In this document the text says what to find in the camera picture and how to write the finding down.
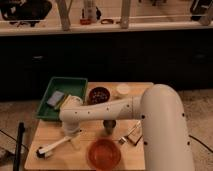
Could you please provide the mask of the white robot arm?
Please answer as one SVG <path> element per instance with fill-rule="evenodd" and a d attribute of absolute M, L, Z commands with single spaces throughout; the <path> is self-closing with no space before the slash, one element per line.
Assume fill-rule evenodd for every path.
<path fill-rule="evenodd" d="M 84 121 L 140 120 L 147 171 L 195 171 L 183 103 L 168 85 L 154 84 L 124 99 L 65 107 L 59 118 L 72 131 Z"/>

